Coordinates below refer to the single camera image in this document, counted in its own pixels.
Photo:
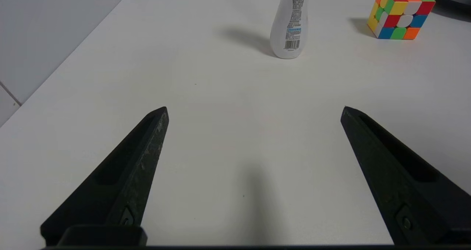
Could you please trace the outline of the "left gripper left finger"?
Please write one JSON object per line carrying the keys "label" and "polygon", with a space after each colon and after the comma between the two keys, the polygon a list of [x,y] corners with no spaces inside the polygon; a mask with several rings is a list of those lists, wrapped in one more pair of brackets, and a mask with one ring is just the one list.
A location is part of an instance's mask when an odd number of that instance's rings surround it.
{"label": "left gripper left finger", "polygon": [[169,125],[148,113],[41,225],[47,247],[144,247],[141,222]]}

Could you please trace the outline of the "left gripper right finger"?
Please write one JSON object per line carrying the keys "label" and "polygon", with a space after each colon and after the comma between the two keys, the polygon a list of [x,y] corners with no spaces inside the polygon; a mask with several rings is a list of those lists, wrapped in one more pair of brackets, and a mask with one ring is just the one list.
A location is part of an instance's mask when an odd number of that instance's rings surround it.
{"label": "left gripper right finger", "polygon": [[395,246],[469,246],[471,197],[370,116],[340,122]]}

